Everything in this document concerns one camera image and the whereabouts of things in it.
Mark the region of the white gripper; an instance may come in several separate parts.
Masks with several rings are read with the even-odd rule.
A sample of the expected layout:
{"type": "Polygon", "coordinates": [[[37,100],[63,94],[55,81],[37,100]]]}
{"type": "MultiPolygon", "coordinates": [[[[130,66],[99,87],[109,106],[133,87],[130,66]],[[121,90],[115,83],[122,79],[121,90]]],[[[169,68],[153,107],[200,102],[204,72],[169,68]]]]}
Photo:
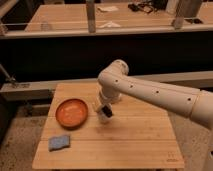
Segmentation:
{"type": "MultiPolygon", "coordinates": [[[[103,105],[115,104],[120,101],[120,94],[115,91],[101,90],[99,92],[99,100],[103,105]]],[[[113,116],[112,110],[108,106],[104,106],[102,111],[108,118],[113,116]]]]}

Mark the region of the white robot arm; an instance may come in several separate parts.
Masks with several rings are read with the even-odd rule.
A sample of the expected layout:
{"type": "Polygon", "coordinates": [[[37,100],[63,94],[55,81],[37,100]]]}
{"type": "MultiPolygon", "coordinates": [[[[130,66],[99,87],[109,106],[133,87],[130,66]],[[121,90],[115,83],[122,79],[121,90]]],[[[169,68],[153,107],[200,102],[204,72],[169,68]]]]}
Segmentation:
{"type": "Polygon", "coordinates": [[[157,107],[189,118],[211,131],[209,147],[202,171],[213,171],[213,92],[137,79],[128,75],[123,60],[115,60],[98,75],[102,103],[115,103],[120,94],[145,101],[157,107]]]}

